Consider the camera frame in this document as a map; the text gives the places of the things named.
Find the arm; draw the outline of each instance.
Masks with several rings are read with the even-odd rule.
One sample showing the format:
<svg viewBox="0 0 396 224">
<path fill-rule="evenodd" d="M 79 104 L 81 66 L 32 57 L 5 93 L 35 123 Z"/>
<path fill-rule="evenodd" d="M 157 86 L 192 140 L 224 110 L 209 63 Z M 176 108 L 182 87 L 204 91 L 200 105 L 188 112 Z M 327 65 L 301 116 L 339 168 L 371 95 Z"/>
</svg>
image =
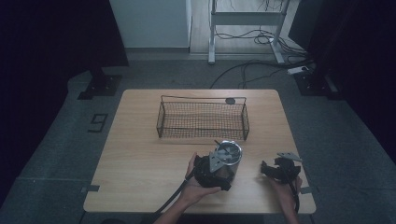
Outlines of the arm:
<svg viewBox="0 0 396 224">
<path fill-rule="evenodd" d="M 282 213 L 285 216 L 285 219 L 288 224 L 299 224 L 299 220 L 297 217 L 297 213 L 294 210 L 295 201 L 293 195 L 291 193 L 291 189 L 289 185 L 282 185 L 273 178 L 269 178 L 271 186 L 274 188 L 276 192 L 276 196 L 279 200 L 280 207 L 282 209 Z M 303 180 L 297 176 L 293 184 L 297 188 L 297 192 L 300 192 L 301 185 Z"/>
<path fill-rule="evenodd" d="M 187 169 L 186 176 L 190 174 L 194 168 L 196 153 L 192 155 Z M 177 200 L 164 212 L 154 224 L 174 224 L 183 214 L 183 212 L 195 203 L 198 203 L 202 198 L 208 194 L 219 192 L 220 187 L 215 188 L 203 188 L 199 185 L 195 177 L 189 180 L 189 183 L 181 191 L 180 196 Z"/>
</svg>

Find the gray floor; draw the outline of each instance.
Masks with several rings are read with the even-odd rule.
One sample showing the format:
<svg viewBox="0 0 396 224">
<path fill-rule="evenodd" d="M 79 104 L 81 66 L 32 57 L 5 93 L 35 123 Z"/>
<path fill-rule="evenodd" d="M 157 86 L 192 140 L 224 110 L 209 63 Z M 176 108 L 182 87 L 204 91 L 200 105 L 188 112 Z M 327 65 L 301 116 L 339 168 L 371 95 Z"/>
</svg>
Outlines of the gray floor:
<svg viewBox="0 0 396 224">
<path fill-rule="evenodd" d="M 0 223 L 100 223 L 109 217 L 139 223 L 140 214 L 84 214 L 82 207 L 122 92 L 208 89 L 222 72 L 246 61 L 226 57 L 208 65 L 206 58 L 182 53 L 129 56 L 130 67 L 105 69 L 107 75 L 122 75 L 115 96 L 81 101 L 78 95 L 85 91 L 90 74 L 69 81 L 64 106 L 16 179 L 2 206 Z M 275 70 L 252 65 L 247 79 L 268 76 Z M 237 68 L 221 78 L 214 89 L 236 89 L 240 81 Z M 250 82 L 247 88 L 279 92 L 317 205 L 311 217 L 301 216 L 303 223 L 396 223 L 396 166 L 345 101 L 301 96 L 286 70 Z M 101 133 L 87 132 L 98 128 L 91 124 L 94 114 L 108 114 Z M 206 223 L 229 220 L 204 218 Z M 281 215 L 235 216 L 227 223 L 247 222 L 284 220 Z"/>
</svg>

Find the tape mark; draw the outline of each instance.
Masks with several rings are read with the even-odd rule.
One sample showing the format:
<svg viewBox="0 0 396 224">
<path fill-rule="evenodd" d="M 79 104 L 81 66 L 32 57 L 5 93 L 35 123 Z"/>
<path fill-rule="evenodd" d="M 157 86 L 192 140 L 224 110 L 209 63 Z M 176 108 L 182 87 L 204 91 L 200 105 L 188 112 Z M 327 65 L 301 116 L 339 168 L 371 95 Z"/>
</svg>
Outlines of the tape mark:
<svg viewBox="0 0 396 224">
<path fill-rule="evenodd" d="M 301 193 L 302 194 L 312 193 L 312 189 L 311 189 L 311 187 L 301 188 Z"/>
<path fill-rule="evenodd" d="M 100 128 L 98 130 L 88 130 L 88 133 L 101 133 L 103 128 L 105 127 L 106 120 L 107 120 L 108 114 L 94 114 L 91 120 L 91 124 L 93 125 L 99 125 Z"/>
<path fill-rule="evenodd" d="M 90 185 L 88 187 L 88 191 L 99 191 L 100 186 L 99 185 Z"/>
</svg>

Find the wire basket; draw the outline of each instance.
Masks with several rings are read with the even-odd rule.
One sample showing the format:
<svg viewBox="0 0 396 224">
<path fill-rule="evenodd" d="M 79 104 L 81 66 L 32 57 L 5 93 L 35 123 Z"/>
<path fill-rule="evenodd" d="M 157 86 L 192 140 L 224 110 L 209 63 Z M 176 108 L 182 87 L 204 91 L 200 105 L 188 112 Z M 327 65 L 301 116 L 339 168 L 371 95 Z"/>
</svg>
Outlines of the wire basket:
<svg viewBox="0 0 396 224">
<path fill-rule="evenodd" d="M 246 97 L 192 98 L 161 96 L 160 138 L 217 137 L 248 139 Z"/>
</svg>

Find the wire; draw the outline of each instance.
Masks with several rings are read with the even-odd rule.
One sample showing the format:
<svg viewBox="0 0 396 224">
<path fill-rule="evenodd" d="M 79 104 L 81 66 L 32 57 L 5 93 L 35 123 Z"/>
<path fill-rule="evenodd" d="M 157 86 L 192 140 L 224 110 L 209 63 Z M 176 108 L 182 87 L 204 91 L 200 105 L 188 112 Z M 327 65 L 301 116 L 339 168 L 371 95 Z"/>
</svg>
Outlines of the wire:
<svg viewBox="0 0 396 224">
<path fill-rule="evenodd" d="M 250 61 L 247 62 L 246 65 L 241 66 L 242 82 L 240 82 L 240 83 L 238 84 L 238 89 L 239 89 L 240 85 L 243 85 L 243 86 L 242 86 L 242 89 L 246 89 L 246 88 L 247 88 L 247 85 L 246 85 L 246 84 L 248 83 L 248 81 L 246 81 L 246 77 L 247 77 L 247 72 L 246 72 L 246 70 L 248 69 L 248 66 L 250 66 L 251 63 L 253 63 L 253 62 L 259 62 L 259 60 L 250 60 Z"/>
<path fill-rule="evenodd" d="M 85 214 L 86 214 L 86 213 L 87 213 L 87 212 L 84 210 L 83 213 L 82 213 L 82 215 L 81 215 L 81 218 L 79 219 L 78 224 L 81 224 L 81 223 L 82 223 L 82 219 L 85 217 Z"/>
<path fill-rule="evenodd" d="M 212 0 L 212 1 L 215 1 L 215 11 L 217 11 L 218 1 L 217 1 L 217 0 Z M 260 4 L 260 6 L 257 8 L 257 10 L 259 10 L 259 8 L 263 5 L 264 1 L 265 1 L 265 11 L 267 11 L 267 9 L 268 9 L 268 7 L 269 7 L 269 0 L 263 0 L 262 3 Z M 280 10 L 279 10 L 279 11 L 281 11 L 282 5 L 283 5 L 283 0 L 281 0 L 279 6 L 277 6 L 277 7 L 275 7 L 275 2 L 276 2 L 276 1 L 274 1 L 273 7 L 271 7 L 271 9 L 275 10 L 276 8 L 280 7 Z M 211 3 L 211 1 L 208 1 L 208 5 L 207 5 L 207 7 L 208 7 L 208 23 L 209 23 L 209 29 L 211 28 L 211 25 L 212 25 L 211 22 L 210 22 L 210 17 L 211 17 L 210 3 Z M 230 0 L 230 4 L 231 4 L 231 7 L 233 8 L 233 10 L 235 10 L 235 8 L 233 7 L 233 2 L 232 2 L 231 0 Z M 274 35 L 273 33 L 268 32 L 268 31 L 264 31 L 264 30 L 262 29 L 261 26 L 260 26 L 260 28 L 259 28 L 258 30 L 252 30 L 252 31 L 249 31 L 249 32 L 247 32 L 247 33 L 245 33 L 245 34 L 242 34 L 242 35 L 229 35 L 229 34 L 223 34 L 223 33 L 219 33 L 219 32 L 218 32 L 218 30 L 217 30 L 217 28 L 216 28 L 216 25 L 215 25 L 214 28 L 215 28 L 215 35 L 216 35 L 218 38 L 220 38 L 220 39 L 234 39 L 234 38 L 239 38 L 239 39 L 254 39 L 254 43 L 256 43 L 256 44 L 268 45 L 268 44 L 271 44 L 270 38 L 275 38 L 275 35 Z M 259 32 L 259 33 L 258 33 L 257 35 L 254 35 L 254 36 L 246 36 L 246 35 L 249 35 L 249 34 L 254 33 L 254 32 Z M 287 53 L 292 53 L 292 54 L 297 54 L 297 55 L 300 55 L 300 56 L 308 57 L 308 54 L 307 54 L 307 52 L 306 52 L 304 49 L 297 49 L 297 48 L 290 47 L 290 46 L 286 43 L 286 40 L 287 40 L 287 39 L 284 39 L 284 38 L 282 38 L 282 37 L 279 37 L 279 38 L 278 38 L 279 46 L 280 46 L 285 52 L 287 52 Z"/>
<path fill-rule="evenodd" d="M 283 70 L 285 70 L 285 68 L 278 69 L 275 72 L 270 73 L 270 75 L 268 75 L 268 76 L 256 77 L 256 78 L 253 78 L 253 79 L 245 81 L 245 82 L 240 82 L 238 84 L 238 89 L 239 89 L 240 85 L 242 85 L 242 84 L 244 84 L 244 86 L 245 86 L 245 88 L 243 88 L 243 89 L 246 89 L 247 88 L 247 85 L 246 85 L 247 83 L 252 82 L 252 81 L 256 81 L 256 80 L 259 80 L 259 79 L 262 79 L 262 78 L 265 78 L 265 77 L 271 77 L 273 74 L 278 73 L 278 72 L 283 71 Z"/>
<path fill-rule="evenodd" d="M 194 171 L 195 171 L 195 167 L 192 169 L 191 173 L 186 176 L 186 179 L 184 179 L 184 181 L 181 183 L 180 187 L 178 187 L 178 189 L 175 191 L 174 194 L 172 194 L 172 196 L 168 199 L 168 201 L 166 201 L 166 203 L 163 204 L 163 206 L 161 206 L 161 208 L 159 208 L 154 215 L 159 215 L 161 213 L 161 211 L 163 209 L 165 209 L 166 206 L 169 205 L 169 203 L 171 203 L 176 196 L 184 189 L 184 187 L 187 185 L 187 183 L 189 183 L 189 180 L 194 176 Z"/>
<path fill-rule="evenodd" d="M 297 187 L 295 188 L 293 186 L 285 169 L 282 166 L 279 166 L 279 167 L 283 171 L 283 174 L 285 175 L 286 179 L 288 179 L 288 183 L 291 188 L 291 193 L 293 194 L 294 201 L 296 202 L 296 206 L 294 207 L 294 210 L 296 211 L 296 213 L 298 213 L 298 210 L 300 209 L 300 198 L 298 197 L 298 192 L 296 189 Z"/>
<path fill-rule="evenodd" d="M 241 63 L 241 64 L 235 65 L 235 66 L 233 66 L 233 67 L 227 69 L 227 70 L 224 71 L 223 73 L 221 73 L 221 74 L 213 81 L 213 83 L 212 83 L 212 85 L 210 85 L 209 89 L 213 89 L 213 87 L 215 86 L 215 84 L 216 84 L 225 74 L 227 74 L 228 72 L 230 72 L 231 70 L 233 70 L 233 69 L 235 69 L 235 68 L 242 67 L 242 66 L 245 66 L 245 65 L 249 65 L 249 64 L 263 64 L 263 65 L 269 65 L 269 66 L 273 66 L 273 67 L 277 67 L 277 68 L 288 69 L 288 68 L 292 68 L 292 67 L 296 67 L 296 66 L 302 66 L 302 65 L 310 64 L 310 63 L 312 63 L 312 62 L 313 62 L 313 61 L 312 61 L 311 59 L 305 59 L 305 60 L 299 61 L 299 62 L 297 62 L 297 63 L 289 63 L 289 64 L 270 63 L 270 62 L 267 62 L 267 61 L 259 61 L 259 60 L 254 61 L 254 62 L 250 61 L 250 62 L 247 62 L 247 63 Z"/>
<path fill-rule="evenodd" d="M 257 10 L 256 11 L 259 11 L 259 9 L 260 9 L 260 7 L 264 4 L 264 2 L 265 2 L 265 0 L 262 0 L 262 4 L 261 5 L 259 5 L 259 7 L 257 8 Z"/>
<path fill-rule="evenodd" d="M 230 0 L 230 5 L 233 8 L 233 11 L 236 11 L 235 8 L 233 7 L 233 0 Z"/>
</svg>

